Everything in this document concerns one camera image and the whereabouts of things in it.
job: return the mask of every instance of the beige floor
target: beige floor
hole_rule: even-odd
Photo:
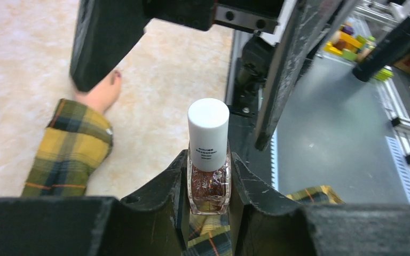
[[[78,0],[0,1],[0,196],[20,194],[57,100],[70,97],[77,7]],[[224,97],[231,35],[218,26],[147,26],[119,64],[123,93],[107,114],[115,148],[92,175],[89,195],[125,196],[187,147],[188,105]]]

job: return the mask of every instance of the black cylinder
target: black cylinder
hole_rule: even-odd
[[[353,75],[367,82],[384,66],[410,51],[410,15],[394,28],[365,59],[353,68]]]

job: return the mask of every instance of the bottle cap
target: bottle cap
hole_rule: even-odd
[[[188,110],[191,161],[196,168],[212,172],[221,168],[227,157],[228,118],[225,103],[200,99]]]

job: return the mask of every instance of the bottle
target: bottle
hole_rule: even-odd
[[[368,82],[384,66],[404,56],[410,49],[410,14],[352,70],[353,75],[362,82]]]
[[[217,99],[200,99],[189,107],[187,192],[192,214],[227,212],[231,189],[229,116],[227,105]]]

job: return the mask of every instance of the gray table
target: gray table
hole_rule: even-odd
[[[347,203],[407,204],[378,92],[351,68],[317,57],[288,99],[278,125],[279,192],[331,185]]]

